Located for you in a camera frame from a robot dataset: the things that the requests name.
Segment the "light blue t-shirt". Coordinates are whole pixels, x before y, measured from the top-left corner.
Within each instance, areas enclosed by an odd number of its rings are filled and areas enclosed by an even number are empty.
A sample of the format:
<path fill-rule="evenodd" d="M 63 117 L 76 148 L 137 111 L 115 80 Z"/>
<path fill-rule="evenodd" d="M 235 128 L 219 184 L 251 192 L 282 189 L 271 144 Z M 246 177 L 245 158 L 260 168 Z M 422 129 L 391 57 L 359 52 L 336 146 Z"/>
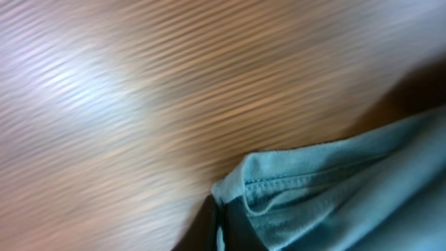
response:
<path fill-rule="evenodd" d="M 445 109 L 252 153 L 213 186 L 269 250 L 444 250 Z"/>

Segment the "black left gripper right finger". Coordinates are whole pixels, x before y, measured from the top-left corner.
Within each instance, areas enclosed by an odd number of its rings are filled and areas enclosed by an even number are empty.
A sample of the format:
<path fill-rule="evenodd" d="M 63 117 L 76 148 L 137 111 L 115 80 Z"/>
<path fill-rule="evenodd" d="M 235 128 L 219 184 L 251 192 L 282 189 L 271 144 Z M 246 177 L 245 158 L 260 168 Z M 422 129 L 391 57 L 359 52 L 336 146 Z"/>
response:
<path fill-rule="evenodd" d="M 224 242 L 228 251 L 267 251 L 245 214 L 240 200 L 224 206 Z"/>

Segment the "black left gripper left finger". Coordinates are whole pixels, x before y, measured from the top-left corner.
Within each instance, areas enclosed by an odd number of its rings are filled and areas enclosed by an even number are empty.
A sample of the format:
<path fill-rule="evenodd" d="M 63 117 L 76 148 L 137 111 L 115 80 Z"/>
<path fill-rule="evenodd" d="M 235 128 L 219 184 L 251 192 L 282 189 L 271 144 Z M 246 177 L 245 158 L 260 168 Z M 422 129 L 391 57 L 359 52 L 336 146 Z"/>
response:
<path fill-rule="evenodd" d="M 216 251 L 217 249 L 217 204 L 212 195 L 208 195 L 189 229 L 172 251 Z"/>

